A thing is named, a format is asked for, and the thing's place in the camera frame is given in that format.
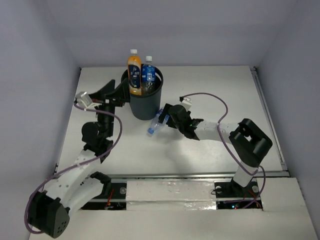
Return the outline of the light blue label water bottle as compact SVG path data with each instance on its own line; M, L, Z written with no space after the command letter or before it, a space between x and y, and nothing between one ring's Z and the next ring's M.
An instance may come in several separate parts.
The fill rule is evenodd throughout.
M159 122L159 117L163 113L163 110L164 110L164 108L162 107L157 112L157 114L155 115L153 120L151 121L151 124L147 130L147 133L149 136L153 136L155 133L159 132L166 125L166 123L169 119L169 115L167 115L167 114L164 115L164 119L163 119L162 123Z

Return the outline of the orange drink bottle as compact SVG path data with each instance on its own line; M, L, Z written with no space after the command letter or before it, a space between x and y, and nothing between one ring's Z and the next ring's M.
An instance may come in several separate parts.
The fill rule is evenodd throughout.
M141 96L141 59L138 56L137 49L130 50L130 56L127 60L127 73L129 80L129 91L133 95Z

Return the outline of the dark blue label bottle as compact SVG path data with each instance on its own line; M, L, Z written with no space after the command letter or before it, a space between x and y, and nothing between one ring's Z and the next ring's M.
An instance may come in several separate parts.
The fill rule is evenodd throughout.
M145 63L141 67L142 94L152 94L156 89L156 68L152 63L152 56L145 57Z

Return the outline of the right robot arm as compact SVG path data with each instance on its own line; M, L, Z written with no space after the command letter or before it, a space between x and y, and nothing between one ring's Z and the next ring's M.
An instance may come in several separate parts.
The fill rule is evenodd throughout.
M239 123L210 122L191 118L191 112L181 104L166 104L156 118L160 124L177 129L182 135L197 141L219 141L234 157L237 153L238 169L230 182L218 184L221 198L242 198L246 195L253 176L273 146L272 140L249 118Z

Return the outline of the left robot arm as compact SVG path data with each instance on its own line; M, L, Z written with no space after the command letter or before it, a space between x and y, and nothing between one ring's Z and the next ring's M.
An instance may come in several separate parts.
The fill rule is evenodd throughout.
M71 216L88 201L110 194L111 178L98 168L120 140L119 137L110 139L115 120L119 130L123 130L115 108L130 102L129 80L125 78L118 86L115 84L112 79L94 93L81 91L76 94L74 107L95 113L96 121L82 126L84 146L74 163L48 177L30 195L24 212L24 224L30 233L56 239L65 231Z

